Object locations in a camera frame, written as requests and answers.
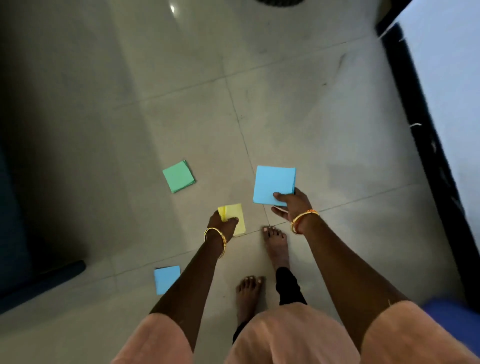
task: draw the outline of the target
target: leg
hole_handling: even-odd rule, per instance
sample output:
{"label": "leg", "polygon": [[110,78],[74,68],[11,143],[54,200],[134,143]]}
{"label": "leg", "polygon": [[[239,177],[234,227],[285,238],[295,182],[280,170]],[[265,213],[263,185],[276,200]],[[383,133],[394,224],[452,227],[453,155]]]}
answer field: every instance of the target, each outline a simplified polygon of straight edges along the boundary
{"label": "leg", "polygon": [[263,236],[268,256],[276,272],[276,291],[280,294],[280,304],[294,302],[307,304],[300,292],[297,279],[290,271],[286,234],[273,226],[265,226]]}
{"label": "leg", "polygon": [[237,323],[239,326],[233,334],[233,342],[255,316],[255,308],[257,307],[263,280],[262,277],[245,277],[237,286]]}

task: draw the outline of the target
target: stack of green paper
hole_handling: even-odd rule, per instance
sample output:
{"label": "stack of green paper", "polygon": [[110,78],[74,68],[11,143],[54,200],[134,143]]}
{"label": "stack of green paper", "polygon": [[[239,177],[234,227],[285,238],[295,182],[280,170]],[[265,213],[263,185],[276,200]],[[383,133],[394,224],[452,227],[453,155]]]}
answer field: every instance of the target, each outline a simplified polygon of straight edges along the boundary
{"label": "stack of green paper", "polygon": [[187,161],[185,160],[163,170],[163,175],[167,179],[168,186],[172,193],[195,183],[195,179],[188,169]]}

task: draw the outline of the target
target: sleeve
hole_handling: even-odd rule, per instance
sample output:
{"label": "sleeve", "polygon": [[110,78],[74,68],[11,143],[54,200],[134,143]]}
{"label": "sleeve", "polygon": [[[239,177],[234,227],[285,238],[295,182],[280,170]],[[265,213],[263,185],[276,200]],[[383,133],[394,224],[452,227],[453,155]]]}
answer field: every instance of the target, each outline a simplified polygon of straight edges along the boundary
{"label": "sleeve", "polygon": [[361,363],[480,363],[416,304],[398,302],[383,311],[365,333]]}
{"label": "sleeve", "polygon": [[113,359],[112,364],[193,363],[182,329],[170,317],[149,314]]}

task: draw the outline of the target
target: black tire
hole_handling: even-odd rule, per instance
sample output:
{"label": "black tire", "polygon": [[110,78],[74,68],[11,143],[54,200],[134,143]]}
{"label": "black tire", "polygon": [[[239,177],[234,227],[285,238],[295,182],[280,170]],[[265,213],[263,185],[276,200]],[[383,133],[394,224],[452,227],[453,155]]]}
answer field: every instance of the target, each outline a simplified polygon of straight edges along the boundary
{"label": "black tire", "polygon": [[295,6],[303,2],[304,0],[257,0],[265,5],[277,6],[285,8],[287,6]]}

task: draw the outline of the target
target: yellow paper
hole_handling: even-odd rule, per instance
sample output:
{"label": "yellow paper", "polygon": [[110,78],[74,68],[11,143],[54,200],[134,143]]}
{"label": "yellow paper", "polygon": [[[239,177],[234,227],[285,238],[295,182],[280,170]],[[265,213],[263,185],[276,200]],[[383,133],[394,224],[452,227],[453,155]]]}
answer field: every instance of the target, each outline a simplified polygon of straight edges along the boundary
{"label": "yellow paper", "polygon": [[247,231],[245,229],[245,220],[243,219],[243,210],[241,209],[241,204],[219,207],[218,213],[220,214],[223,222],[227,221],[229,218],[239,218],[239,223],[233,232],[233,236],[244,234]]}

